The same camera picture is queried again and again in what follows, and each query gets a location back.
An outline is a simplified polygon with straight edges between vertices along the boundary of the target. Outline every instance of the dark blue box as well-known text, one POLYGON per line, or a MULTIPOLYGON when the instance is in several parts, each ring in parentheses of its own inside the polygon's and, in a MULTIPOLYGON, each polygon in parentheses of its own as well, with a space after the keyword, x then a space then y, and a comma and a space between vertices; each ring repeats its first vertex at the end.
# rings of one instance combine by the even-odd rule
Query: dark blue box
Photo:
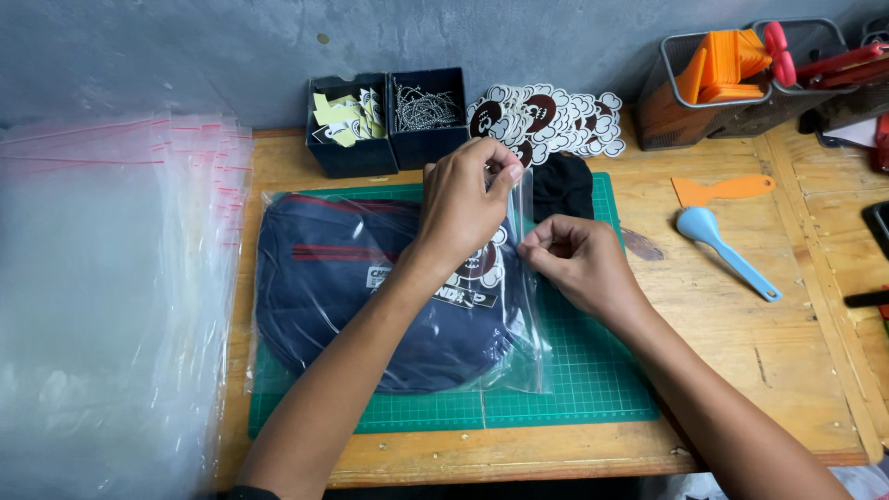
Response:
POLYGON ((386 74, 361 73, 352 80, 341 77, 310 78, 308 81, 308 120, 306 122, 306 146, 315 155, 318 164, 332 179, 345 177, 367 177, 398 173, 398 166, 389 137, 379 139, 362 139, 354 145, 343 148, 336 142, 321 142, 312 136, 318 129, 315 120, 315 100, 313 93, 322 93, 328 101, 346 95, 361 98, 361 89, 372 88, 383 100, 386 100, 386 74))
POLYGON ((469 127, 465 125, 466 94, 460 68, 390 73, 386 79, 386 102, 386 130, 400 170, 417 170, 427 163, 435 163, 469 140, 469 127), (452 91, 452 99, 460 107, 460 123, 464 125, 396 132, 395 82, 413 88, 419 86, 423 93, 452 91))

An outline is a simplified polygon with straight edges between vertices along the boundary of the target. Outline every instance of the right hand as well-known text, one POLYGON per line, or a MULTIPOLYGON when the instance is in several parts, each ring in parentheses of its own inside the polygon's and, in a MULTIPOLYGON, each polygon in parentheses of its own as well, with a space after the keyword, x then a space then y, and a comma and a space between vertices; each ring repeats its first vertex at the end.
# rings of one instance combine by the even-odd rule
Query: right hand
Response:
POLYGON ((608 223, 553 215, 525 236, 518 253, 574 307, 616 334, 636 330, 649 312, 657 314, 608 223))

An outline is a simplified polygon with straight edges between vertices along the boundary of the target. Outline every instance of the hand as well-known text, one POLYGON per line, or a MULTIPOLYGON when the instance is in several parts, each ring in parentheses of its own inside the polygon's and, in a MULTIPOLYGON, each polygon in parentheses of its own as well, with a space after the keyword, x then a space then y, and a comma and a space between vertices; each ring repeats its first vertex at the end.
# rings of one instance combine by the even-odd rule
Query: hand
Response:
POLYGON ((474 138, 423 169, 423 209, 412 254, 431 256, 446 276, 491 240, 506 217, 509 190, 524 168, 495 139, 474 138), (485 192, 485 165, 496 178, 485 192))
POLYGON ((574 307, 615 334, 637 331, 632 322, 654 312, 610 224, 553 215, 525 236, 518 253, 574 307))

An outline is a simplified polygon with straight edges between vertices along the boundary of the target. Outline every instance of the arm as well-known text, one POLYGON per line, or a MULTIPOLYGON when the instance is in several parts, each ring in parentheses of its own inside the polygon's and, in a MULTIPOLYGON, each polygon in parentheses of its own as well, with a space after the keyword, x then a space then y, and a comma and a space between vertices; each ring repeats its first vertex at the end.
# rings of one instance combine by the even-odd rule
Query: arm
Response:
POLYGON ((519 253, 627 345, 729 497, 851 498, 654 310, 610 225, 555 215, 528 234, 519 253))
POLYGON ((521 174, 516 156, 494 140, 467 142, 427 165, 417 238, 272 412, 238 484, 283 500, 321 498, 407 327, 451 273, 491 239, 521 174), (485 162, 500 171, 488 191, 485 162))

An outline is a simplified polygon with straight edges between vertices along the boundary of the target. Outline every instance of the stack of plastic bags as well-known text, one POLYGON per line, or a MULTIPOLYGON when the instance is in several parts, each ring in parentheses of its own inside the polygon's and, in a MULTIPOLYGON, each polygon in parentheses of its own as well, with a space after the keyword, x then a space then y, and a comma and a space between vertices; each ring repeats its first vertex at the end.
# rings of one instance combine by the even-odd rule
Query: stack of plastic bags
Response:
POLYGON ((0 497, 212 489, 251 130, 0 132, 0 497))

